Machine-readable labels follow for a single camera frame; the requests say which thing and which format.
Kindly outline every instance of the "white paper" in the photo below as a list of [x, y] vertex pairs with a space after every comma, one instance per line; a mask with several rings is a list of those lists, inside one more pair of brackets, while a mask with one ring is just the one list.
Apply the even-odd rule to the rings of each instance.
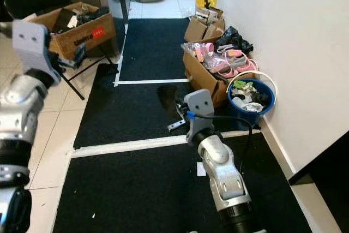
[[67, 27], [73, 28], [73, 27], [76, 27], [76, 25], [77, 25], [77, 18], [76, 16], [72, 16], [69, 20]]
[[206, 171], [203, 168], [202, 162], [196, 162], [197, 176], [206, 177]]

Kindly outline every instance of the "black cable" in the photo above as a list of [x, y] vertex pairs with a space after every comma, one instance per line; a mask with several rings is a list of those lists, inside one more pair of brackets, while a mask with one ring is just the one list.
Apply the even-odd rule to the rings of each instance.
[[251, 139], [252, 139], [252, 125], [250, 124], [250, 122], [248, 122], [247, 120], [244, 120], [242, 118], [231, 117], [231, 116], [203, 116], [203, 115], [199, 115], [199, 114], [195, 114], [195, 116], [199, 117], [199, 118], [205, 118], [208, 120], [237, 120], [237, 121], [240, 121], [240, 122], [243, 122], [244, 124], [246, 124], [246, 126], [249, 128], [249, 135], [247, 138], [246, 146], [245, 146], [244, 151], [242, 152], [242, 155], [241, 155], [239, 172], [240, 172], [240, 174], [242, 174], [243, 167], [244, 167], [244, 158], [247, 154], [248, 149], [250, 148]]

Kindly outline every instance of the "blue bucket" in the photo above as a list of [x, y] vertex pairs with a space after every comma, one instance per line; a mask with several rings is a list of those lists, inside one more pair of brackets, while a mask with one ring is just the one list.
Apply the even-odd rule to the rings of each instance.
[[[253, 82], [253, 87], [255, 89], [257, 89], [258, 92], [260, 92], [261, 94], [266, 94], [268, 95], [268, 101], [266, 103], [266, 107], [264, 108], [264, 110], [262, 110], [259, 113], [255, 113], [255, 112], [248, 112], [246, 110], [243, 110], [241, 108], [239, 108], [237, 105], [235, 105], [232, 101], [233, 97], [231, 96], [231, 90], [233, 89], [233, 84], [230, 85], [229, 89], [228, 89], [228, 98], [230, 101], [230, 104], [232, 105], [232, 109], [230, 110], [230, 113], [233, 117], [238, 117], [238, 118], [242, 118], [244, 120], [247, 120], [251, 126], [257, 127], [258, 122], [261, 120], [261, 118], [263, 117], [263, 115], [265, 113], [267, 113], [273, 106], [275, 103], [275, 95], [274, 92], [271, 90], [270, 87], [268, 87], [265, 83], [263, 83], [262, 81], [256, 80], [256, 79], [240, 79], [241, 81], [245, 81], [245, 82]], [[242, 122], [234, 122], [234, 127], [239, 129], [239, 130], [247, 130], [247, 126], [246, 124], [242, 123]]]

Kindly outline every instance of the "black plastic bag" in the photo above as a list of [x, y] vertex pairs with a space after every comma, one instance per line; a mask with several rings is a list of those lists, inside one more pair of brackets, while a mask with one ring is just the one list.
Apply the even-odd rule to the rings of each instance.
[[232, 26], [230, 26], [224, 32], [224, 34], [216, 40], [216, 42], [214, 43], [214, 48], [215, 50], [217, 50], [219, 46], [229, 44], [233, 45], [233, 49], [240, 49], [246, 55], [248, 55], [249, 52], [253, 51], [253, 45], [244, 40], [239, 32]]

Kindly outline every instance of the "white handle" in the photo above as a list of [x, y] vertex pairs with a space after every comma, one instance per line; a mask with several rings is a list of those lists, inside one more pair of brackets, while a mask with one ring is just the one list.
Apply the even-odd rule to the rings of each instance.
[[278, 97], [278, 88], [275, 84], [275, 82], [272, 80], [272, 78], [270, 76], [268, 76], [267, 74], [263, 73], [263, 72], [260, 72], [260, 71], [255, 71], [255, 70], [247, 70], [247, 71], [244, 71], [244, 72], [241, 72], [239, 74], [237, 74], [235, 77], [233, 77], [233, 79], [230, 81], [229, 85], [228, 85], [228, 88], [227, 88], [227, 91], [226, 93], [228, 93], [229, 91], [229, 87], [231, 85], [231, 83], [234, 83], [234, 80], [239, 77], [239, 76], [242, 76], [242, 75], [245, 75], [247, 73], [254, 73], [254, 74], [258, 74], [258, 75], [262, 75], [262, 76], [265, 76], [274, 86], [274, 89], [275, 89], [275, 101], [274, 101], [274, 104], [276, 103], [276, 99]]

